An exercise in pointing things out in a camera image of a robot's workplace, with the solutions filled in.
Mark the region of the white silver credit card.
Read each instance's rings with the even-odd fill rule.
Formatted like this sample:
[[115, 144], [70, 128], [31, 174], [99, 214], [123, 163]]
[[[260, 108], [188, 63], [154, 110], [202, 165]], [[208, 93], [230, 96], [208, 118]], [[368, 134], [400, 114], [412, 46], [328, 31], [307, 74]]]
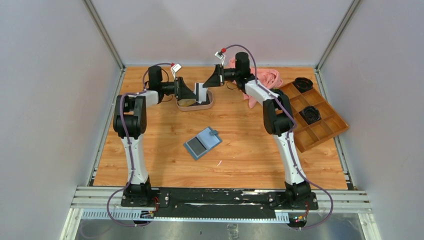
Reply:
[[195, 83], [195, 99], [196, 102], [201, 104], [203, 102], [207, 101], [207, 97], [208, 97], [208, 88], [204, 87], [204, 83], [200, 83], [200, 82], [196, 82]]

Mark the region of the teal leather card holder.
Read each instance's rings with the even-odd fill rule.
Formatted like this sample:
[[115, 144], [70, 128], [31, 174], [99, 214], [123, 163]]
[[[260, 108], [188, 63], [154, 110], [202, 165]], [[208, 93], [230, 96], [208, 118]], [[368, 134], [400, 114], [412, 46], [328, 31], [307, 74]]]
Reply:
[[[188, 141], [190, 141], [192, 138], [197, 137], [201, 143], [206, 147], [206, 151], [199, 155], [196, 156], [192, 150], [190, 149], [190, 147], [188, 146]], [[219, 133], [217, 130], [211, 128], [210, 126], [206, 127], [205, 129], [203, 129], [202, 131], [200, 131], [197, 135], [195, 135], [194, 137], [192, 137], [191, 139], [189, 139], [188, 141], [186, 141], [183, 146], [185, 147], [185, 149], [187, 150], [187, 152], [191, 155], [191, 157], [197, 161], [200, 158], [202, 158], [205, 154], [207, 154], [208, 152], [210, 152], [212, 149], [214, 149], [216, 146], [218, 146], [219, 144], [221, 144], [223, 142], [222, 138], [219, 136]]]

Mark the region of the black credit card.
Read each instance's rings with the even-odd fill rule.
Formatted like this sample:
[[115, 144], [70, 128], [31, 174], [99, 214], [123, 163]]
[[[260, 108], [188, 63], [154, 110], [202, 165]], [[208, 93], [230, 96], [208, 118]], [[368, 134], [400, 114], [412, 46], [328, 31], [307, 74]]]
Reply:
[[200, 156], [207, 150], [197, 137], [192, 138], [187, 144], [195, 156]]

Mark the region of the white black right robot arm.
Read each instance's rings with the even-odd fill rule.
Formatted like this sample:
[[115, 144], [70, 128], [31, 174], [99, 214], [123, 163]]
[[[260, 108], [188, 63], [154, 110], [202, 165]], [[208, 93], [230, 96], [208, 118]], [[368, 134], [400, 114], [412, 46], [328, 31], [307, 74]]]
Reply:
[[310, 208], [315, 197], [296, 150], [293, 133], [296, 122], [288, 96], [280, 90], [271, 90], [263, 85], [256, 73], [251, 72], [249, 55], [243, 51], [236, 54], [233, 68], [225, 68], [223, 63], [216, 64], [213, 73], [203, 85], [206, 88], [221, 87], [230, 81], [234, 81], [240, 91], [261, 104], [265, 130], [274, 138], [283, 162], [284, 199], [274, 199], [270, 205], [277, 207], [286, 204], [292, 209], [301, 206]]

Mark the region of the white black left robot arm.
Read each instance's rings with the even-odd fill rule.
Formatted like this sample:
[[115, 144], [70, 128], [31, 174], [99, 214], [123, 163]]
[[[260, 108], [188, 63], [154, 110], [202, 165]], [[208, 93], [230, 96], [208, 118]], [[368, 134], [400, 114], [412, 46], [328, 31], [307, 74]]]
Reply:
[[121, 139], [128, 165], [128, 177], [122, 190], [121, 206], [149, 207], [154, 196], [150, 176], [146, 167], [143, 140], [147, 129], [147, 108], [163, 101], [164, 96], [173, 95], [177, 100], [196, 100], [196, 94], [177, 76], [181, 69], [178, 63], [169, 63], [172, 81], [163, 80], [163, 63], [150, 66], [144, 74], [141, 92], [130, 92], [116, 97], [113, 130]]

